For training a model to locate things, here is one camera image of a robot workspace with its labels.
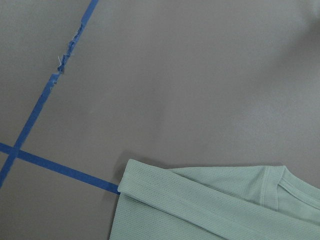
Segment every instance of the t-shirt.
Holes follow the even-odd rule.
[[[319,240],[320,189],[285,165],[162,169],[130,159],[110,240]]]

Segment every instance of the folded cloth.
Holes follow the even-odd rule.
[[[320,189],[284,165],[162,169],[130,159],[118,191],[110,240],[320,240]]]

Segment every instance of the blue tape strip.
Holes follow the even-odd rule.
[[[11,152],[12,148],[13,147],[10,147],[10,146],[0,142],[0,151],[1,152],[9,154]],[[45,158],[30,154],[26,151],[19,150],[17,157],[21,160],[38,165],[38,166],[43,167],[45,169],[49,169],[49,170],[54,171],[56,173],[68,176],[73,179],[77,179],[81,182],[84,182],[84,183],[96,186],[98,188],[107,190],[111,193],[120,195],[120,192],[118,192],[118,185],[116,185],[114,183],[102,180],[102,179],[97,178],[95,176],[88,175],[88,174],[83,173],[78,170],[74,170],[70,167],[67,167],[67,166],[61,165],[59,163],[47,160]]]
[[[2,166],[2,169],[0,171],[0,188],[2,187],[9,171],[10,168],[12,167],[12,165],[14,164],[14,160],[16,159],[16,157],[18,156],[18,152],[21,149],[22,145],[24,144],[26,138],[28,137],[32,127],[34,126],[45,102],[47,101],[52,88],[54,87],[54,85],[57,83],[61,73],[63,73],[64,69],[65,69],[65,65],[68,61],[68,58],[70,57],[73,49],[75,48],[80,35],[82,34],[82,32],[85,29],[85,26],[88,23],[88,20],[91,16],[91,14],[93,13],[97,3],[99,0],[92,0],[89,4],[89,6],[87,7],[84,15],[81,18],[81,25],[80,28],[77,31],[77,34],[73,37],[73,39],[69,42],[68,45],[68,49],[66,54],[63,55],[62,61],[60,66],[58,67],[58,73],[53,73],[49,79],[49,81],[47,82],[47,84],[45,85],[41,96],[38,98],[38,101],[36,102],[28,120],[26,121],[21,133],[19,134],[19,137],[17,138],[17,140],[15,141],[14,146],[11,148],[10,153],[4,163],[4,165]]]

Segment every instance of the folded shirt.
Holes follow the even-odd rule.
[[[130,159],[110,240],[319,240],[320,189],[281,166],[162,169]]]

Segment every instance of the blue line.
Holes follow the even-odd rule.
[[[91,16],[91,14],[93,13],[96,5],[98,3],[98,0],[92,0],[89,4],[89,6],[87,7],[84,15],[81,18],[81,25],[80,28],[77,31],[77,34],[73,37],[73,39],[69,42],[68,45],[68,49],[66,54],[63,55],[62,61],[61,61],[61,65],[58,67],[58,72],[57,73],[53,73],[49,79],[49,81],[47,82],[47,84],[45,85],[42,94],[40,95],[40,97],[38,98],[38,101],[36,102],[28,120],[26,121],[21,133],[19,134],[19,137],[17,138],[17,140],[15,141],[14,146],[11,148],[10,153],[4,163],[4,165],[2,166],[2,169],[0,171],[0,188],[2,187],[9,171],[10,168],[12,167],[12,165],[14,164],[14,160],[16,159],[16,157],[18,156],[19,150],[21,149],[22,145],[24,144],[26,138],[28,137],[32,127],[34,126],[45,102],[47,101],[52,88],[54,87],[54,85],[57,83],[60,75],[64,72],[65,69],[65,65],[68,61],[68,58],[70,57],[73,49],[75,48],[80,35],[82,34],[82,32],[85,29],[85,26],[88,23],[88,20]]]
[[[13,147],[10,147],[10,146],[0,142],[0,151],[1,152],[8,154],[8,153],[10,153],[12,148]],[[38,166],[43,167],[45,169],[49,169],[49,170],[54,171],[56,173],[68,176],[73,179],[77,179],[81,182],[84,182],[84,183],[96,186],[98,188],[107,190],[111,193],[120,195],[120,192],[118,192],[118,186],[114,183],[102,180],[102,179],[97,178],[95,176],[88,175],[88,174],[83,173],[81,171],[72,169],[70,167],[61,165],[59,163],[47,160],[45,158],[30,154],[30,153],[22,151],[22,150],[18,151],[17,157],[21,160],[38,165]]]

